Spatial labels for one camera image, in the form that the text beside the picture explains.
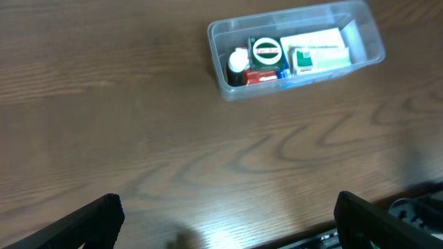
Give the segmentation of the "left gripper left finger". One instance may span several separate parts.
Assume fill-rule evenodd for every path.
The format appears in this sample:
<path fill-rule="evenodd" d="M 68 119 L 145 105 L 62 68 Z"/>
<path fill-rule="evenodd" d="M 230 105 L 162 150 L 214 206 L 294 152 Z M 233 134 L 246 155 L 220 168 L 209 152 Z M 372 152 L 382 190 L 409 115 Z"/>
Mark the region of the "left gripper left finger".
<path fill-rule="evenodd" d="M 105 194 L 7 249 L 113 249 L 125 214 L 117 194 Z"/>

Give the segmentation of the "white green medicine sachet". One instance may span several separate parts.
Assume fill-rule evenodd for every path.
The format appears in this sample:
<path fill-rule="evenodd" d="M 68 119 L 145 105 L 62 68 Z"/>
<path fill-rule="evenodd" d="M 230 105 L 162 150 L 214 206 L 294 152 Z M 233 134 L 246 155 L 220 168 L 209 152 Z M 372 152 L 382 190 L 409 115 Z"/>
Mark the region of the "white green medicine sachet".
<path fill-rule="evenodd" d="M 322 73 L 350 66 L 349 48 L 295 48 L 292 52 L 296 75 Z"/>

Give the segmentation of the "red Panadol box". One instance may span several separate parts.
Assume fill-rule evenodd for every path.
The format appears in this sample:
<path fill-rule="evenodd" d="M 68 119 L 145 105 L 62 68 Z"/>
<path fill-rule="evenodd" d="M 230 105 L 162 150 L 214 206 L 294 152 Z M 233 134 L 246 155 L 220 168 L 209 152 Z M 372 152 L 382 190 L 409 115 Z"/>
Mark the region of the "red Panadol box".
<path fill-rule="evenodd" d="M 245 85 L 259 84 L 276 80 L 278 78 L 275 71 L 252 71 L 250 68 L 244 72 Z"/>

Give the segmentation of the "blue fever patch box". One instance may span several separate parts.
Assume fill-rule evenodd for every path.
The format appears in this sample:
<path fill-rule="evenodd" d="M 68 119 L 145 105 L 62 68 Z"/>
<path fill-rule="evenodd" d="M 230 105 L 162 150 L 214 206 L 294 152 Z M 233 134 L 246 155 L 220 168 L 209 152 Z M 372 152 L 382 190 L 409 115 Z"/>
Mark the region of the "blue fever patch box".
<path fill-rule="evenodd" d="M 304 86 L 325 80 L 331 76 L 333 71 L 348 67 L 307 75 L 296 75 L 293 72 L 292 52 L 295 48 L 348 48 L 338 28 L 281 37 L 280 44 L 285 59 L 288 62 L 288 68 L 281 71 L 282 79 L 285 80 L 285 82 L 280 85 L 282 89 Z"/>

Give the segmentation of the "dark green square box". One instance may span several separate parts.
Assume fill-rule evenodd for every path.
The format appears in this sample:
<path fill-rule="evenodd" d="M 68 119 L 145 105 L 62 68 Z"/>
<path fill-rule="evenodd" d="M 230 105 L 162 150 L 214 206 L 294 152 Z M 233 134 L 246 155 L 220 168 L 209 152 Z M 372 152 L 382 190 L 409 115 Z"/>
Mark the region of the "dark green square box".
<path fill-rule="evenodd" d="M 284 52 L 280 42 L 273 37 L 249 37 L 248 53 L 252 71 L 281 71 Z"/>

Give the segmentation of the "dark bottle white cap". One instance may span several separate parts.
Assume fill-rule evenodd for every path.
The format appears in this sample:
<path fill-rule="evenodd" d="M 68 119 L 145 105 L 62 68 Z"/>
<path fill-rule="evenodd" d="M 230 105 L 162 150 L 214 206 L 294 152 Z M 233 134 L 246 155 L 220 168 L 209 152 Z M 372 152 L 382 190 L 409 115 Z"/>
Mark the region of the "dark bottle white cap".
<path fill-rule="evenodd" d="M 245 84 L 245 71 L 249 68 L 248 50 L 236 48 L 229 56 L 226 64 L 226 77 L 228 85 L 239 87 Z"/>

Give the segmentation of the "clear plastic container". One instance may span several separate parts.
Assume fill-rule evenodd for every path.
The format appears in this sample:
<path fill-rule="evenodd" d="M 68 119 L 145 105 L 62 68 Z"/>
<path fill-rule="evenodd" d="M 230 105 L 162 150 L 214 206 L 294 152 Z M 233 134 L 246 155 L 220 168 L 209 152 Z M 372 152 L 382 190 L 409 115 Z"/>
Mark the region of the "clear plastic container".
<path fill-rule="evenodd" d="M 340 30 L 350 51 L 350 66 L 252 86 L 228 85 L 228 58 L 235 48 L 246 46 L 249 37 L 280 38 L 331 28 Z M 215 21 L 208 27 L 208 41 L 219 92 L 228 101 L 255 98 L 343 77 L 360 68 L 378 64 L 386 56 L 381 35 L 365 1 L 339 1 Z"/>

